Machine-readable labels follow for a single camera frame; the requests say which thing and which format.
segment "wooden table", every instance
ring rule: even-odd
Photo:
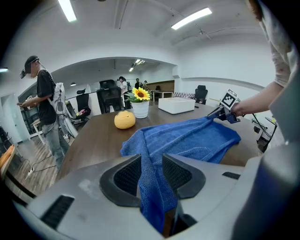
[[[194,111],[175,115],[160,110],[157,105],[150,106],[148,117],[136,119],[135,125],[126,130],[118,129],[114,125],[114,117],[118,112],[92,117],[70,146],[56,180],[76,169],[120,157],[122,143],[140,128],[200,118],[213,111],[210,106],[196,105],[199,108],[195,108]],[[248,119],[242,118],[241,122],[234,124],[219,119],[215,121],[237,131],[242,139],[227,151],[221,161],[222,164],[245,166],[249,158],[258,156],[255,133]]]
[[[1,180],[4,179],[4,176],[5,176],[5,173],[6,171],[8,170],[8,167],[10,165],[10,162],[11,160],[13,159],[14,155],[15,155],[15,150],[16,150],[16,147],[14,146],[14,149],[11,153],[11,155],[9,156],[9,158],[6,160],[5,164],[1,167],[0,169],[0,176],[1,176]]]

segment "office chair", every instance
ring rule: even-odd
[[[202,104],[206,104],[206,95],[207,95],[208,91],[206,89],[206,87],[204,85],[199,85],[198,88],[195,89],[195,99],[196,99],[196,103],[201,103]]]
[[[69,113],[71,114],[71,119],[72,120],[81,120],[81,121],[88,121],[90,119],[87,118],[87,116],[90,115],[90,108],[89,108],[89,95],[87,93],[85,93],[85,89],[83,90],[78,90],[77,94],[79,94],[78,96],[76,96],[76,100],[77,100],[77,108],[78,108],[78,112],[80,112],[81,110],[86,110],[86,112],[82,115],[76,116],[76,112],[74,111],[72,105],[70,103],[66,104],[66,107],[69,111]]]
[[[117,86],[116,82],[112,79],[100,81],[99,83],[100,83],[100,88],[104,88],[104,89],[108,89],[108,88]]]
[[[97,90],[97,97],[102,114],[110,113],[110,106],[113,107],[114,111],[120,111],[123,108],[121,88],[117,86]]]

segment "white flower pot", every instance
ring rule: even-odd
[[[149,101],[141,103],[131,103],[133,114],[136,118],[146,118],[148,116]]]

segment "man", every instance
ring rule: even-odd
[[[50,74],[42,68],[37,56],[30,56],[26,60],[25,70],[32,78],[37,76],[37,96],[26,100],[21,107],[38,106],[42,131],[59,170],[69,144],[59,132],[59,125],[63,122],[59,123],[59,118],[48,100],[53,100],[55,83]]]
[[[139,89],[139,88],[142,88],[143,87],[143,84],[140,82],[140,79],[136,79],[136,83],[135,83],[135,88],[136,89]]]
[[[148,90],[148,89],[149,89],[149,88],[147,87],[147,81],[146,81],[146,80],[144,81],[144,89],[145,89],[145,90]]]

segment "doorway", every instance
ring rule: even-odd
[[[18,100],[15,94],[9,94],[0,98],[1,124],[3,129],[8,132],[13,144],[30,139],[30,135],[23,121],[20,107],[17,106]]]

